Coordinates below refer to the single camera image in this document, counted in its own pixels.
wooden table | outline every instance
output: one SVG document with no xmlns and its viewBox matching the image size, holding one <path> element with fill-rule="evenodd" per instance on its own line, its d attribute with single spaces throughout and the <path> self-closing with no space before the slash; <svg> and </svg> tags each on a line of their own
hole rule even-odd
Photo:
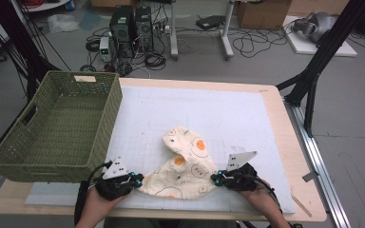
<svg viewBox="0 0 365 228">
<path fill-rule="evenodd" d="M 242 91 L 260 93 L 273 134 L 277 143 L 279 155 L 290 184 L 292 198 L 295 202 L 296 213 L 285 215 L 288 220 L 324 221 L 327 216 L 318 194 L 314 180 L 305 182 L 302 177 L 310 170 L 292 127 L 280 94 L 272 85 L 242 85 L 207 82 L 187 82 L 149 79 L 120 79 L 122 86 L 155 86 L 166 88 L 194 88 L 225 91 Z M 0 188 L 0 214 L 21 215 L 69 215 L 73 216 L 73 207 L 69 206 L 34 206 L 25 205 L 32 183 L 13 182 L 5 180 Z M 164 219 L 234 219 L 234 220 L 265 220 L 262 216 L 244 213 L 195 212 L 145 209 L 117 209 L 112 217 L 126 218 L 164 218 Z"/>
</svg>

orange spot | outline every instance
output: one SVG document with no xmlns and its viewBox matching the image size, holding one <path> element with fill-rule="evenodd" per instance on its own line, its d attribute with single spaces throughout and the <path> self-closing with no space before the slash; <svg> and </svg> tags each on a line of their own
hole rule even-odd
<svg viewBox="0 0 365 228">
<path fill-rule="evenodd" d="M 205 143 L 203 143 L 203 141 L 197 141 L 197 147 L 200 150 L 204 150 L 205 149 Z"/>
<path fill-rule="evenodd" d="M 185 159 L 183 158 L 183 156 L 179 156 L 174 159 L 174 163 L 177 165 L 182 165 L 184 162 L 185 162 Z"/>
</svg>

black pole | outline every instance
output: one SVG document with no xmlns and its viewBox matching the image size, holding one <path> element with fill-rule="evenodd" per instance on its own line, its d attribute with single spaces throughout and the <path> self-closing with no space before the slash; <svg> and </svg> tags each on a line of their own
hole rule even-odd
<svg viewBox="0 0 365 228">
<path fill-rule="evenodd" d="M 30 101 L 46 73 L 59 68 L 50 64 L 40 54 L 10 0 L 0 0 L 0 24 L 27 62 L 28 100 Z"/>
<path fill-rule="evenodd" d="M 278 90 L 295 85 L 292 91 L 285 96 L 285 101 L 293 106 L 300 106 L 301 100 L 308 94 L 304 127 L 309 137 L 313 137 L 312 121 L 318 78 L 364 12 L 365 0 L 350 0 L 332 29 L 324 37 L 309 65 L 299 75 L 277 85 Z"/>
</svg>

gray floor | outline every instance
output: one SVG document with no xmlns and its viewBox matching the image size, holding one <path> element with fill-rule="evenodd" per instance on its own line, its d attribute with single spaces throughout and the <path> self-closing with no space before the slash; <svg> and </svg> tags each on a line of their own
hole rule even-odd
<svg viewBox="0 0 365 228">
<path fill-rule="evenodd" d="M 48 14 L 65 13 L 62 9 Z M 77 21 L 86 15 L 84 9 L 73 14 Z M 195 18 L 182 19 L 181 24 L 195 27 Z M 47 38 L 74 71 L 86 63 L 86 38 L 95 29 L 108 25 L 101 19 L 91 30 L 48 34 Z M 277 85 L 300 73 L 312 56 L 295 54 L 289 44 L 272 46 L 247 59 L 235 50 L 235 57 L 225 61 L 221 41 L 216 33 L 179 33 L 178 61 L 167 60 L 161 71 L 149 70 L 152 79 L 226 82 Z M 313 131 L 321 156 L 352 227 L 365 227 L 365 48 L 352 41 L 356 58 L 335 57 L 318 81 Z M 165 56 L 169 58 L 169 49 Z M 66 69 L 52 50 L 49 60 Z M 148 78 L 138 69 L 131 77 Z M 281 91 L 286 95 L 290 90 Z M 26 99 L 11 61 L 0 63 L 0 137 L 13 121 Z M 335 227 L 328 215 L 323 223 L 304 223 L 306 227 Z M 70 227 L 71 217 L 0 216 L 0 227 Z M 266 227 L 263 222 L 259 227 Z"/>
</svg>

white board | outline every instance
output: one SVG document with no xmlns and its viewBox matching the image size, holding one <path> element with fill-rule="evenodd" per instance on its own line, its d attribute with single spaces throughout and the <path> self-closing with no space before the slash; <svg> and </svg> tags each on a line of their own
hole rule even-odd
<svg viewBox="0 0 365 228">
<path fill-rule="evenodd" d="M 298 17 L 296 16 L 286 16 L 283 26 L 286 26 L 297 19 Z M 316 44 L 313 43 L 310 38 L 304 35 L 301 31 L 294 32 L 291 30 L 291 27 L 289 27 L 288 29 L 285 29 L 285 33 L 296 54 L 315 54 L 317 52 Z M 345 41 L 337 50 L 335 56 L 356 57 L 357 53 Z"/>
<path fill-rule="evenodd" d="M 129 171 L 149 173 L 174 155 L 164 146 L 162 136 L 183 125 L 204 138 L 219 169 L 225 169 L 230 153 L 258 151 L 250 163 L 276 189 L 282 211 L 295 213 L 260 94 L 136 86 L 123 86 L 122 90 L 108 159 L 121 157 Z M 74 205 L 77 190 L 78 184 L 34 183 L 26 203 Z M 239 194 L 223 187 L 197 200 L 164 199 L 133 191 L 117 207 L 254 213 Z"/>
</svg>

